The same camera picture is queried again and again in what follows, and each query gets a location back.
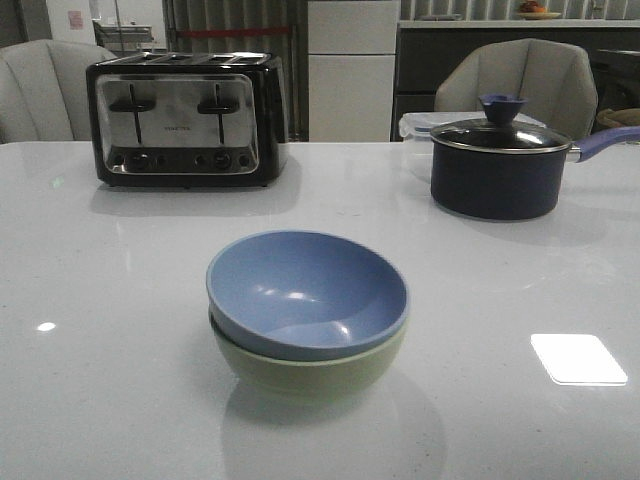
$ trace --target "stacked bowls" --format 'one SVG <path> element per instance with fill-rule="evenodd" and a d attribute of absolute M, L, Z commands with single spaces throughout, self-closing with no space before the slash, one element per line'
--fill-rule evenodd
<path fill-rule="evenodd" d="M 373 383 L 406 329 L 408 292 L 393 266 L 317 232 L 252 235 L 207 270 L 210 319 L 229 366 L 292 398 L 332 399 Z"/>

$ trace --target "pot handle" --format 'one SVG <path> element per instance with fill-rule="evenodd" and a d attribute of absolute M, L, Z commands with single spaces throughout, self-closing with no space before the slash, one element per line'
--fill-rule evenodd
<path fill-rule="evenodd" d="M 616 143 L 640 140 L 640 127 L 619 127 L 602 130 L 573 143 L 580 154 L 575 161 L 584 162 Z"/>

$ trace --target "white countertop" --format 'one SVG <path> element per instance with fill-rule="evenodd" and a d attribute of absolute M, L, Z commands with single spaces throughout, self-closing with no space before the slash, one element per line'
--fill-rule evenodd
<path fill-rule="evenodd" d="M 423 21 L 403 20 L 401 29 L 458 29 L 458 28 L 640 28 L 640 20 L 457 20 Z"/>
<path fill-rule="evenodd" d="M 557 208 L 510 223 L 438 208 L 404 147 L 291 144 L 266 188 L 127 190 L 90 143 L 0 146 L 0 477 L 637 480 L 640 146 L 568 164 Z M 355 399 L 277 402 L 214 343 L 209 261 L 286 228 L 407 280 L 405 342 Z M 534 334 L 597 336 L 628 380 L 554 383 Z"/>

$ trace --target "green bowl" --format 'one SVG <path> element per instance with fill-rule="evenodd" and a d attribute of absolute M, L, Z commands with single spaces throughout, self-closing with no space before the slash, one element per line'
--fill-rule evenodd
<path fill-rule="evenodd" d="M 407 322 L 383 343 L 349 357 L 294 361 L 245 350 L 224 335 L 211 318 L 218 348 L 243 381 L 284 399 L 325 402 L 352 395 L 373 384 L 389 368 L 407 329 Z"/>

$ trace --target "pot lid knob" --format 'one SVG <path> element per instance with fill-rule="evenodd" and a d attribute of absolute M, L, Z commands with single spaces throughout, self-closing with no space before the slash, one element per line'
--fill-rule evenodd
<path fill-rule="evenodd" d="M 529 101 L 517 95 L 501 93 L 487 93 L 478 98 L 487 120 L 499 127 L 510 124 L 522 106 Z"/>

